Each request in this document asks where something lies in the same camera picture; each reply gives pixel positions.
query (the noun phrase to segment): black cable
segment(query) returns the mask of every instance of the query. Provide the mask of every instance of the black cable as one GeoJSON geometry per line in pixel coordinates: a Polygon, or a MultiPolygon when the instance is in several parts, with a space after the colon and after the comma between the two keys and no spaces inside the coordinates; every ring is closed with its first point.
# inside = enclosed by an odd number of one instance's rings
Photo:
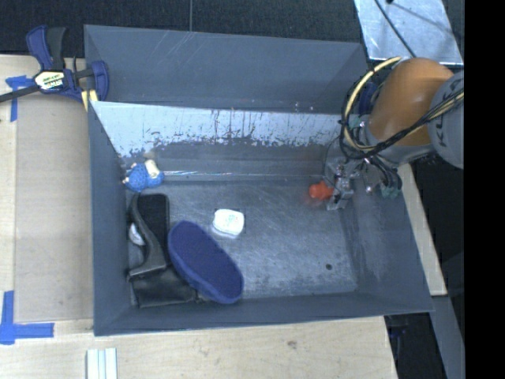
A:
{"type": "Polygon", "coordinates": [[[400,32],[398,31],[398,29],[396,29],[396,27],[393,25],[393,22],[391,21],[391,19],[389,18],[389,16],[386,14],[386,12],[384,11],[384,9],[382,8],[381,4],[379,3],[379,0],[374,0],[374,2],[377,4],[377,7],[379,7],[380,12],[383,14],[384,18],[386,19],[386,21],[389,23],[389,25],[391,26],[391,28],[395,32],[396,36],[400,39],[400,41],[402,41],[403,45],[408,50],[408,52],[410,53],[410,55],[413,58],[416,58],[416,54],[414,54],[414,52],[410,48],[409,44],[403,39],[403,37],[400,35],[400,32]]]}

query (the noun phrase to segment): white object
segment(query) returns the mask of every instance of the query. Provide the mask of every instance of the white object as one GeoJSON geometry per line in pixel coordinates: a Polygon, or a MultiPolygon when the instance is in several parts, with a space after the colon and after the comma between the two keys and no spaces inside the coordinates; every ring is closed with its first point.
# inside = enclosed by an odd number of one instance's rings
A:
{"type": "Polygon", "coordinates": [[[116,348],[88,350],[86,352],[87,379],[118,379],[116,348]]]}
{"type": "Polygon", "coordinates": [[[212,225],[216,230],[229,235],[238,235],[244,228],[244,214],[231,209],[218,209],[212,225]]]}
{"type": "Polygon", "coordinates": [[[145,246],[144,240],[142,239],[142,236],[138,232],[135,223],[132,223],[130,225],[128,230],[128,237],[133,243],[137,244],[138,246],[145,246]]]}

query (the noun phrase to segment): blue sponge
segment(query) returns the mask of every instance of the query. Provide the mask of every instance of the blue sponge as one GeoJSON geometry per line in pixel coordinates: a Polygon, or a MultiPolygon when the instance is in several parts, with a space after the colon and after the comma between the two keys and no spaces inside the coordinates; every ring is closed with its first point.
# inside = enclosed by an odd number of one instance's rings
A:
{"type": "Polygon", "coordinates": [[[238,266],[219,244],[193,222],[183,220],[170,229],[168,252],[177,272],[214,302],[236,302],[244,289],[238,266]]]}

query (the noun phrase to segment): white soap bar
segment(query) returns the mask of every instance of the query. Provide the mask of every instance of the white soap bar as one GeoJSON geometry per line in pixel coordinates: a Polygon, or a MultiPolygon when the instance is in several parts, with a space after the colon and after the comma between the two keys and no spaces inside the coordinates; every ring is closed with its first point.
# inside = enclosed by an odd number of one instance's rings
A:
{"type": "Polygon", "coordinates": [[[229,235],[238,235],[244,228],[244,214],[231,209],[218,209],[214,214],[214,227],[229,235]]]}

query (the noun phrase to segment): blue tape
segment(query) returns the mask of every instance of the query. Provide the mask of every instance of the blue tape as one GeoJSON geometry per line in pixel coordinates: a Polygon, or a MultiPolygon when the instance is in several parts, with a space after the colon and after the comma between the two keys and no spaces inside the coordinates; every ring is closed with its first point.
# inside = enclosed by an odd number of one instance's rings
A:
{"type": "Polygon", "coordinates": [[[0,344],[12,345],[17,339],[51,338],[54,323],[19,325],[14,323],[14,291],[3,294],[2,322],[0,323],[0,344]]]}
{"type": "MultiPolygon", "coordinates": [[[[16,76],[16,77],[7,77],[6,83],[11,87],[11,89],[15,92],[19,88],[30,87],[35,85],[33,79],[28,78],[26,76],[16,76]]],[[[12,100],[10,104],[10,121],[14,122],[17,120],[17,98],[12,100]]]]}

